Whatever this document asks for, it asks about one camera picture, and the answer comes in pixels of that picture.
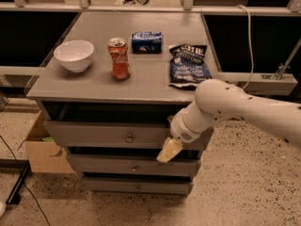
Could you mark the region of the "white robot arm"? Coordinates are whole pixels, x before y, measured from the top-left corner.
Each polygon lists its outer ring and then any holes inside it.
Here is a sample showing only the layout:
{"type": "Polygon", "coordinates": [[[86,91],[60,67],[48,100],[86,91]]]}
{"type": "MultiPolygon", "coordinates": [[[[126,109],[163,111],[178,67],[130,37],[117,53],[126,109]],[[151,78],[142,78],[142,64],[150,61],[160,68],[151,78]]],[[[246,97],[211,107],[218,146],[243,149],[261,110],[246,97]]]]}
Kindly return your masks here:
{"type": "Polygon", "coordinates": [[[170,133],[157,160],[166,163],[185,143],[191,143],[210,127],[227,119],[247,121],[257,128],[301,149],[299,104],[250,95],[243,89],[217,79],[201,82],[193,102],[170,122],[170,133]]]}

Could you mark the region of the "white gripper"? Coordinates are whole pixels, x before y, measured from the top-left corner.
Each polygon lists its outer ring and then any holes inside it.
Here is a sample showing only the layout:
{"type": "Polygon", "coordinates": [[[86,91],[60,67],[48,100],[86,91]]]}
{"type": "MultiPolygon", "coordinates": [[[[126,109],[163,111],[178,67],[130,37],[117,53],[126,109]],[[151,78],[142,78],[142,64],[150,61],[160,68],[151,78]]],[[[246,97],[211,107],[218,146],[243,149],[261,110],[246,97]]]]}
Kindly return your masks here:
{"type": "Polygon", "coordinates": [[[173,159],[182,150],[182,143],[191,143],[200,137],[200,120],[193,112],[184,108],[173,117],[170,132],[174,138],[168,137],[157,155],[156,159],[160,163],[173,159]]]}

